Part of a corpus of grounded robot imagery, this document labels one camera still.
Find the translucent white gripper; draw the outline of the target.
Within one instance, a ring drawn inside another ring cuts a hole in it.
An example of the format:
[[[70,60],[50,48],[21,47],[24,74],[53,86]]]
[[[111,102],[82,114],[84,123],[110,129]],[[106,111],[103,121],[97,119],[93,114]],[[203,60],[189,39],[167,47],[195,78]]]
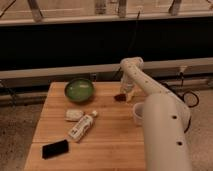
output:
[[[134,87],[135,87],[135,84],[133,80],[129,76],[124,74],[121,78],[120,93],[125,95],[127,102],[130,102],[132,98],[134,97],[134,93],[135,93]]]

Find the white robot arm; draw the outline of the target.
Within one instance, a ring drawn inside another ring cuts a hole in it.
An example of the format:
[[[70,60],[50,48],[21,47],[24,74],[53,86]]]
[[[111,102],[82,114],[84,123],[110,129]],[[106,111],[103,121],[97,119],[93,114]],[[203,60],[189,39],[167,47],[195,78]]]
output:
[[[120,91],[127,95],[137,85],[147,97],[142,107],[146,171],[192,171],[185,131],[190,108],[175,93],[142,71],[141,57],[124,58]]]

